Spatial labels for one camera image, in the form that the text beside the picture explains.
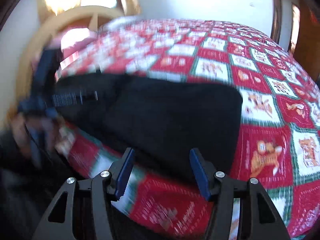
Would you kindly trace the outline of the person left hand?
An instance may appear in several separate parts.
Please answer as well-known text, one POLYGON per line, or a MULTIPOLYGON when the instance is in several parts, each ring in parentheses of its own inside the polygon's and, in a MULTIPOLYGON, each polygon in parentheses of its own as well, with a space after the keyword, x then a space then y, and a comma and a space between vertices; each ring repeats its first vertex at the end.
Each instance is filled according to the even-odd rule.
POLYGON ((44 117, 16 115, 11 121, 12 135, 24 157, 31 157, 31 135, 30 130, 46 132, 47 150, 52 151, 56 143, 61 139, 59 123, 44 117))

